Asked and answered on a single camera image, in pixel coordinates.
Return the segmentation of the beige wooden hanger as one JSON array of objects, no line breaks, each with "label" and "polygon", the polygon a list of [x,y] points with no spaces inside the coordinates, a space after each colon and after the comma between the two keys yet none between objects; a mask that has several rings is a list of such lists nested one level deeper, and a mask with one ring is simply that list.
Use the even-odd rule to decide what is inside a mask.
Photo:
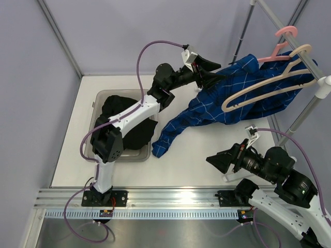
[{"label": "beige wooden hanger", "polygon": [[287,67],[284,69],[284,71],[278,75],[278,76],[274,76],[270,79],[265,79],[257,84],[254,84],[252,86],[249,86],[247,88],[244,88],[242,89],[241,91],[229,96],[228,98],[226,98],[222,105],[220,106],[220,109],[224,112],[224,113],[227,113],[227,112],[231,112],[231,111],[234,111],[238,108],[241,108],[241,107],[244,107],[246,105],[249,105],[249,104],[253,104],[255,102],[258,102],[260,100],[264,100],[266,98],[269,98],[269,97],[272,97],[272,96],[275,96],[275,95],[279,95],[279,94],[283,94],[283,93],[286,93],[286,92],[289,92],[289,91],[293,91],[293,90],[298,90],[298,89],[303,89],[303,88],[307,88],[307,87],[311,87],[313,86],[318,80],[316,79],[313,79],[311,80],[310,82],[308,83],[300,83],[300,84],[296,84],[296,85],[293,85],[293,86],[290,86],[290,87],[286,87],[286,88],[281,88],[279,90],[274,90],[274,91],[271,91],[271,92],[268,92],[268,93],[265,93],[263,95],[258,95],[254,98],[251,98],[249,100],[245,100],[243,102],[239,102],[237,104],[234,104],[232,106],[228,106],[229,103],[231,103],[232,101],[236,100],[237,98],[241,97],[242,95],[245,95],[251,91],[254,91],[256,89],[259,89],[263,86],[266,86],[266,85],[269,85],[271,83],[274,83],[274,82],[277,82],[277,81],[281,81],[281,80],[285,80],[285,79],[288,79],[290,77],[293,77],[293,76],[297,76],[297,75],[304,75],[304,74],[310,74],[312,75],[311,71],[308,69],[308,67],[306,67],[306,69],[300,69],[300,70],[295,70],[295,71],[292,71],[292,68],[296,65],[298,65],[299,63],[302,63],[303,62],[303,59],[301,58],[298,58],[296,59],[295,61],[292,61],[290,62]]}]

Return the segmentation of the black shirt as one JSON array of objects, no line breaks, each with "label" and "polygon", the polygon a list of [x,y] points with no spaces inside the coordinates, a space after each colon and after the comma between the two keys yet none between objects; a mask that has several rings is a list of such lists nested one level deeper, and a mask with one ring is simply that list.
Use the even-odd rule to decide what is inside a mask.
[{"label": "black shirt", "polygon": [[153,96],[145,95],[143,103],[128,97],[109,96],[95,126],[112,120],[117,122],[93,132],[90,143],[96,146],[97,141],[106,141],[111,128],[115,127],[120,128],[123,149],[139,150],[151,141],[158,122],[150,117],[159,110],[160,104]]}]

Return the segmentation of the pink plastic hanger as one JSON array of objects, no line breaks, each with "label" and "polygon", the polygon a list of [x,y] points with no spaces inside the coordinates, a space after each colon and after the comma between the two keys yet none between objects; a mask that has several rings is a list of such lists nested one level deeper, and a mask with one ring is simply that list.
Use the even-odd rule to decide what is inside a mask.
[{"label": "pink plastic hanger", "polygon": [[[298,30],[295,26],[285,26],[285,27],[279,29],[275,33],[275,36],[280,37],[282,35],[285,35],[286,33],[290,33],[295,38],[298,34]],[[257,59],[257,61],[259,63],[266,63],[266,62],[272,62],[272,61],[289,60],[290,59],[289,55],[278,55],[279,51],[288,45],[289,45],[289,43],[287,41],[278,43],[275,46],[275,48],[270,56],[259,58],[259,59]]]}]

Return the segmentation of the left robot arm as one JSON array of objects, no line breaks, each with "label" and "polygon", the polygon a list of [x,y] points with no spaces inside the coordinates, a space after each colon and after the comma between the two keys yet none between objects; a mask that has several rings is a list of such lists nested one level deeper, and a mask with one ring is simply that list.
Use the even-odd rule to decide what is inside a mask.
[{"label": "left robot arm", "polygon": [[210,88],[224,77],[216,74],[218,63],[200,55],[182,53],[184,66],[175,71],[168,63],[160,64],[155,71],[150,90],[142,99],[111,118],[99,117],[88,136],[93,158],[97,163],[94,182],[85,188],[83,207],[120,207],[126,205],[124,191],[113,190],[113,168],[124,151],[123,138],[134,127],[170,105],[175,96],[172,90],[195,82],[199,88]]}]

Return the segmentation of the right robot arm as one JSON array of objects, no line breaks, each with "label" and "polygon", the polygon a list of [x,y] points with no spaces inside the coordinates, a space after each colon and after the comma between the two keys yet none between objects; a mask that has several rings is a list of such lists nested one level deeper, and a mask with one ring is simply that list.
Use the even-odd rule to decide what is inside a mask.
[{"label": "right robot arm", "polygon": [[262,210],[291,232],[302,247],[330,247],[330,215],[322,209],[315,184],[294,169],[295,160],[281,147],[272,147],[261,155],[248,143],[245,139],[206,161],[223,174],[233,165],[235,173],[244,169],[270,182],[278,197],[297,212],[275,202],[248,178],[240,181],[228,201]]}]

